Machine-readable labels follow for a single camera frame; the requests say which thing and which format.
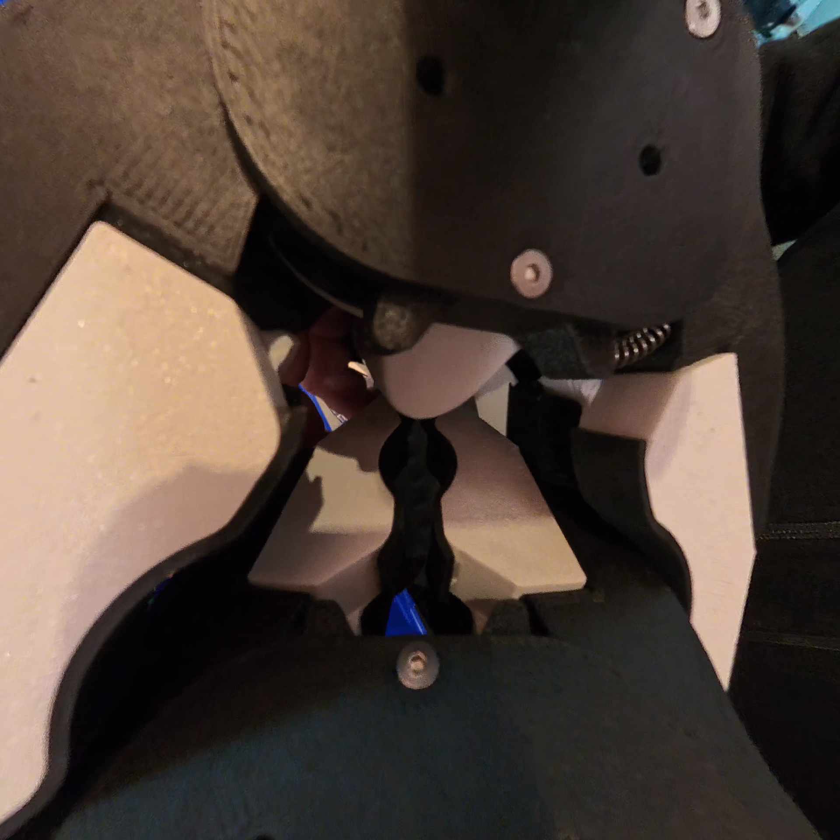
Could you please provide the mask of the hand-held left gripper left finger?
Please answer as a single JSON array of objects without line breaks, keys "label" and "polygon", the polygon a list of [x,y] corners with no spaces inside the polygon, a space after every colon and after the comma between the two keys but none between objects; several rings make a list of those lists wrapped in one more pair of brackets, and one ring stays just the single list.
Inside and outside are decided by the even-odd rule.
[{"label": "hand-held left gripper left finger", "polygon": [[249,583],[336,602],[361,633],[362,611],[381,589],[375,558],[393,523],[379,456],[399,423],[378,397],[315,447]]}]

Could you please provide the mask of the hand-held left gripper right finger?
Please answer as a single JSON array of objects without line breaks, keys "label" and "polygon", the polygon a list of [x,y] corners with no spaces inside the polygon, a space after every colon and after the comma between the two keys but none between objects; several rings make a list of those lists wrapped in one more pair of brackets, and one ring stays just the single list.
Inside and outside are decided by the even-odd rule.
[{"label": "hand-held left gripper right finger", "polygon": [[492,607],[524,595],[583,590],[581,563],[519,448],[467,404],[422,425],[455,453],[454,478],[440,501],[454,569],[433,634],[474,634],[475,602]]}]

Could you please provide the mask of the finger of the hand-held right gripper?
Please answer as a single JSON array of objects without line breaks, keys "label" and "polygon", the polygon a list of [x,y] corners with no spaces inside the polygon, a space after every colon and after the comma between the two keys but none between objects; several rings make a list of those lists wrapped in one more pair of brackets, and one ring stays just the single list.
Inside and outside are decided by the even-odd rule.
[{"label": "finger of the hand-held right gripper", "polygon": [[688,612],[728,689],[756,554],[739,364],[721,353],[677,371],[599,380],[539,378],[525,353],[511,373],[536,397],[551,455],[585,503],[637,546]]},{"label": "finger of the hand-held right gripper", "polygon": [[92,224],[2,358],[2,838],[57,793],[99,650],[242,532],[296,447],[232,299]]}]

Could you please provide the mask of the person's right hand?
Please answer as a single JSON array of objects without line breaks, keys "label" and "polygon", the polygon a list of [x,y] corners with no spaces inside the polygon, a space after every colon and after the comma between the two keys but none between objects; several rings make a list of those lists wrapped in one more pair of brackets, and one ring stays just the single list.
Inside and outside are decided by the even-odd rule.
[{"label": "person's right hand", "polygon": [[311,396],[322,399],[335,413],[352,418],[378,396],[367,387],[363,376],[349,367],[353,351],[354,319],[331,308],[297,337],[297,349],[280,375],[285,390],[300,397],[308,418],[303,445],[312,447],[326,434]]}]

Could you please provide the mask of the person's black clothing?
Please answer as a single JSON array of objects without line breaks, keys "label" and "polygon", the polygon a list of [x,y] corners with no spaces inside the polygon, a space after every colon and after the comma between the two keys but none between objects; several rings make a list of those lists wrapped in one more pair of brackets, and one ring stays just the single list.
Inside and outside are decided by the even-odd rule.
[{"label": "person's black clothing", "polygon": [[759,49],[763,204],[786,341],[780,446],[730,697],[821,838],[839,837],[839,21]]}]

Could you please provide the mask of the blue plastic object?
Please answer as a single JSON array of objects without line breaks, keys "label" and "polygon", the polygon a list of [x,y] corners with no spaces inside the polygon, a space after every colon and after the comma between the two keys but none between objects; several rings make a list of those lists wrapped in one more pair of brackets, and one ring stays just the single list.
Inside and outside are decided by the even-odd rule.
[{"label": "blue plastic object", "polygon": [[427,634],[428,629],[417,604],[410,591],[407,588],[403,589],[392,599],[385,621],[384,635],[387,637],[416,637]]}]

